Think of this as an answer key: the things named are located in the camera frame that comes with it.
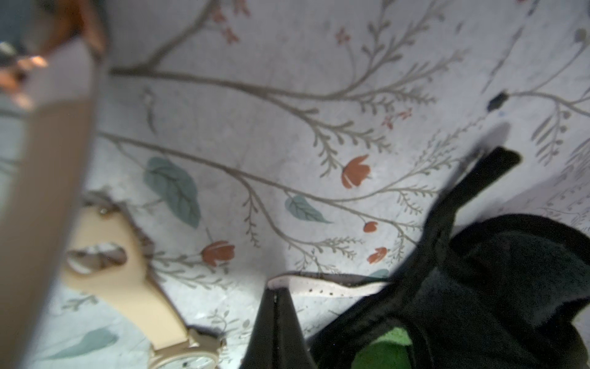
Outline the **beige watch long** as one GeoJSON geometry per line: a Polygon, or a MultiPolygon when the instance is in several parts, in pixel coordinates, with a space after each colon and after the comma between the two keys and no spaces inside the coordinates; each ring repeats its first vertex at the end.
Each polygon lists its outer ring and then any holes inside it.
{"type": "Polygon", "coordinates": [[[61,280],[69,288],[95,295],[133,323],[151,344],[150,368],[216,368],[223,343],[188,327],[178,310],[148,274],[141,242],[119,210],[85,206],[69,240],[69,251],[111,243],[122,248],[124,263],[83,274],[69,263],[61,280]]]}

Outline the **white strap watch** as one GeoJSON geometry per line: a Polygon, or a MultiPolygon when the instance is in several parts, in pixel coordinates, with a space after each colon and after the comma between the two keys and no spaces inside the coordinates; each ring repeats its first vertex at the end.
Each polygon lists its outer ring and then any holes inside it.
{"type": "Polygon", "coordinates": [[[288,290],[292,295],[323,298],[356,298],[375,295],[390,286],[388,281],[373,279],[353,283],[338,278],[283,274],[269,279],[266,287],[272,291],[288,290]]]}

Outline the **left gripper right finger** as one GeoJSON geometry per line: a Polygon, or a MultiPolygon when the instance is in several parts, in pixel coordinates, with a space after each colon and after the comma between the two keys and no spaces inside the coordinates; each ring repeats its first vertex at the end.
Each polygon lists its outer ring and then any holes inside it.
{"type": "Polygon", "coordinates": [[[276,368],[317,368],[303,336],[290,292],[276,290],[276,368]]]}

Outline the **rose gold small watch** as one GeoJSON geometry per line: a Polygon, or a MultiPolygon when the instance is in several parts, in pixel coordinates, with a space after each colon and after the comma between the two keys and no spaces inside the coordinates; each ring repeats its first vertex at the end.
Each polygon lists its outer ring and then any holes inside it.
{"type": "Polygon", "coordinates": [[[88,172],[108,51],[103,1],[4,1],[1,91],[21,109],[24,150],[1,210],[1,366],[26,356],[88,172]]]}

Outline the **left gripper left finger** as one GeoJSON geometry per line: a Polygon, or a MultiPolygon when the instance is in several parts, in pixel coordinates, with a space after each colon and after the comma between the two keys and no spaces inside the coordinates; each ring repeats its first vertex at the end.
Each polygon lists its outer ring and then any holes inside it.
{"type": "Polygon", "coordinates": [[[244,355],[241,369],[273,368],[277,291],[266,289],[244,355]]]}

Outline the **green cleaning cloth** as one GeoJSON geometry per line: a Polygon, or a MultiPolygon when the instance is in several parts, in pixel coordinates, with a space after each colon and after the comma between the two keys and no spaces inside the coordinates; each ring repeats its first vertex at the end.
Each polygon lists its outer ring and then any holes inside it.
{"type": "Polygon", "coordinates": [[[347,368],[395,324],[416,368],[586,368],[574,318],[589,305],[589,238],[539,215],[508,214],[454,232],[465,204],[520,163],[498,147],[430,210],[421,240],[380,292],[311,342],[318,367],[347,368]]]}

